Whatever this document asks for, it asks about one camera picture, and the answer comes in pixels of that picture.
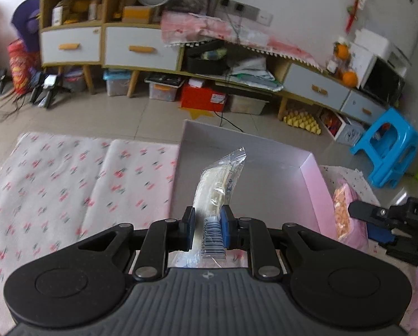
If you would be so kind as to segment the red snack bag on floor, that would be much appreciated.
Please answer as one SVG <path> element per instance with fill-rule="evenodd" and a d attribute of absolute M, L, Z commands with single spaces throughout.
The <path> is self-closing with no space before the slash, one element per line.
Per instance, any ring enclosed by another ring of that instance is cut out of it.
<path fill-rule="evenodd" d="M 31 69 L 35 67 L 37 56 L 27 51 L 21 39 L 11 42 L 8 45 L 7 51 L 10 58 L 10 71 L 15 94 L 24 95 L 28 92 Z"/>

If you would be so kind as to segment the yellow egg tray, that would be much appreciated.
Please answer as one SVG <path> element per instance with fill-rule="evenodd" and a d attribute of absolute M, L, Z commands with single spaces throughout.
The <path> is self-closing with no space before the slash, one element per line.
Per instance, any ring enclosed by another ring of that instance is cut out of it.
<path fill-rule="evenodd" d="M 321 128 L 317 120 L 305 109 L 290 108 L 284 112 L 283 122 L 288 126 L 306 130 L 311 134 L 321 134 Z"/>

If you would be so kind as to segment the red storage box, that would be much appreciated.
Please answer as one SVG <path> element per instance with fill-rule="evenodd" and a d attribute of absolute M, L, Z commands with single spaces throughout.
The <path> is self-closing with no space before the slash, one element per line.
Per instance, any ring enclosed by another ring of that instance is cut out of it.
<path fill-rule="evenodd" d="M 212 87 L 194 87 L 185 83 L 181 89 L 182 108 L 222 112 L 225 104 L 226 94 Z"/>

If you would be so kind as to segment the pink wafer snack pack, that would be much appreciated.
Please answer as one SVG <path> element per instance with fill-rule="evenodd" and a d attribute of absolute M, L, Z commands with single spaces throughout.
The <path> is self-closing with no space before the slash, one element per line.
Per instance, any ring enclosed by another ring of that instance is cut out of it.
<path fill-rule="evenodd" d="M 366 223 L 353 218 L 349 214 L 349 205 L 357 199 L 357 193 L 345 181 L 334 191 L 334 219 L 337 240 L 342 244 L 366 253 L 368 250 Z"/>

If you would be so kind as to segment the orange fruit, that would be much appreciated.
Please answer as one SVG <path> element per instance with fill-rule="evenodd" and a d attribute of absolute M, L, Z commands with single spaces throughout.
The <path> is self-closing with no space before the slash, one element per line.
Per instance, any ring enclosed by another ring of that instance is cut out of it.
<path fill-rule="evenodd" d="M 337 43 L 334 48 L 334 55 L 340 60 L 348 60 L 350 56 L 349 47 L 346 44 Z"/>
<path fill-rule="evenodd" d="M 358 85 L 358 76 L 354 71 L 345 71 L 342 74 L 342 84 L 346 87 L 353 88 Z"/>

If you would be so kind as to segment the clear bag white bread snack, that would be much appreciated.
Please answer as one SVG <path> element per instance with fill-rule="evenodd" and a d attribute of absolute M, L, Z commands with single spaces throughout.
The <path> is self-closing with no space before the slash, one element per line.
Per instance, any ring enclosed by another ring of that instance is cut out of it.
<path fill-rule="evenodd" d="M 226 259 L 221 226 L 221 208 L 228 205 L 239 179 L 246 151 L 243 147 L 215 161 L 202 171 L 194 194 L 193 208 L 196 215 L 192 243 L 193 263 L 214 264 Z"/>

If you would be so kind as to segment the pink cloth on cabinet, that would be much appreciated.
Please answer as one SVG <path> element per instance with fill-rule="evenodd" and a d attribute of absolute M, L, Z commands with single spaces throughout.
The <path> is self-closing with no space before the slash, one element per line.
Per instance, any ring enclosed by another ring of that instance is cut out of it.
<path fill-rule="evenodd" d="M 166 11 L 162 14 L 160 30 L 163 42 L 169 46 L 218 39 L 323 70 L 308 52 L 248 19 L 235 22 L 231 17 L 222 20 L 217 17 Z"/>

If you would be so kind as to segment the clear plastic storage bin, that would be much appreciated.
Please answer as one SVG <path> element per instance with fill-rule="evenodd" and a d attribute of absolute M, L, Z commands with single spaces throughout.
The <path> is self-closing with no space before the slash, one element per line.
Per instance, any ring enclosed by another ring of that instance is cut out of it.
<path fill-rule="evenodd" d="M 162 83 L 148 82 L 149 99 L 155 99 L 166 102 L 174 102 L 176 100 L 179 87 L 166 85 Z"/>

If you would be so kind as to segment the blue plastic stool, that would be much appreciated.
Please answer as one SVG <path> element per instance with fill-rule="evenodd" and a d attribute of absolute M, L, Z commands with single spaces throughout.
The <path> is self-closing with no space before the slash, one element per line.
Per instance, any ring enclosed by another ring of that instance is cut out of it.
<path fill-rule="evenodd" d="M 396 187 L 418 152 L 418 131 L 394 108 L 389 108 L 350 149 L 364 152 L 373 170 L 368 182 L 382 188 Z"/>

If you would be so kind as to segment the pink cardboard box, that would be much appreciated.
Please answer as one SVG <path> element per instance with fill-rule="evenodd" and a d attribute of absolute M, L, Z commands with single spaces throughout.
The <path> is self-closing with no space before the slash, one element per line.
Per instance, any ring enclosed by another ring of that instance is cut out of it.
<path fill-rule="evenodd" d="M 193 203 L 202 171 L 240 147 L 246 159 L 230 200 L 235 216 L 260 219 L 270 228 L 294 222 L 337 237 L 333 201 L 312 153 L 194 121 L 183 124 L 170 217 L 181 217 Z"/>

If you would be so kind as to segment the purple plush toy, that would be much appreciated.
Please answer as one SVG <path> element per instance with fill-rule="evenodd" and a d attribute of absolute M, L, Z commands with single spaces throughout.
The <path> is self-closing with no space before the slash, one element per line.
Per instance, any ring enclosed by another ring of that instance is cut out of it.
<path fill-rule="evenodd" d="M 11 23 L 27 52 L 38 52 L 40 0 L 25 0 L 14 11 Z"/>

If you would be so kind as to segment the white microwave oven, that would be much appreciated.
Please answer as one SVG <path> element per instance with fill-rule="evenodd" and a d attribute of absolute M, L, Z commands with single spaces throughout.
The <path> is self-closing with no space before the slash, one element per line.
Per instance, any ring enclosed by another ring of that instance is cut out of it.
<path fill-rule="evenodd" d="M 356 87 L 386 106 L 400 99 L 405 80 L 384 59 L 355 43 L 350 45 L 349 69 L 358 77 Z"/>

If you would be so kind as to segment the cherry print floral cloth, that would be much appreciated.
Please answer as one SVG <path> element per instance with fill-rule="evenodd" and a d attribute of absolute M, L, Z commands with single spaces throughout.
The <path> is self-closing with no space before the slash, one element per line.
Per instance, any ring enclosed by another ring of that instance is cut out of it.
<path fill-rule="evenodd" d="M 0 332 L 13 326 L 3 286 L 19 266 L 128 222 L 169 214 L 178 147 L 22 135 L 0 170 Z"/>

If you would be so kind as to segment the tall wooden shelf cabinet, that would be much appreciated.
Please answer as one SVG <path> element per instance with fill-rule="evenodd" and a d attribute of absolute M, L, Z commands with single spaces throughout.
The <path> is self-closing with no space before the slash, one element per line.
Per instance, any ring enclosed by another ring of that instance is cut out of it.
<path fill-rule="evenodd" d="M 89 93 L 95 92 L 91 68 L 103 65 L 104 25 L 123 0 L 40 0 L 41 66 L 64 74 L 80 67 Z"/>

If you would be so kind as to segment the wooden tv cabinet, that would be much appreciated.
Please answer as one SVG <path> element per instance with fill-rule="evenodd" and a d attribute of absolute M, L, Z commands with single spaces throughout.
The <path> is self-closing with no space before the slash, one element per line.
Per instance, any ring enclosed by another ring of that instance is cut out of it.
<path fill-rule="evenodd" d="M 255 95 L 277 95 L 280 111 L 292 99 L 373 124 L 386 110 L 312 64 L 225 40 L 219 44 L 227 50 L 226 56 L 205 61 L 199 55 L 192 57 L 190 51 L 201 54 L 217 44 L 215 39 L 167 45 L 159 27 L 108 23 L 103 26 L 102 44 L 104 67 L 199 77 Z"/>

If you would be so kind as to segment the wall power socket strip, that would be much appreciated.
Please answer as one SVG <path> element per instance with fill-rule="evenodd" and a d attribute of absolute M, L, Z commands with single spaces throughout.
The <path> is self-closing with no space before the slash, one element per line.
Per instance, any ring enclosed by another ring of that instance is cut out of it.
<path fill-rule="evenodd" d="M 247 19 L 266 27 L 271 25 L 274 18 L 274 15 L 265 10 L 233 0 L 220 0 L 215 15 L 231 21 Z"/>

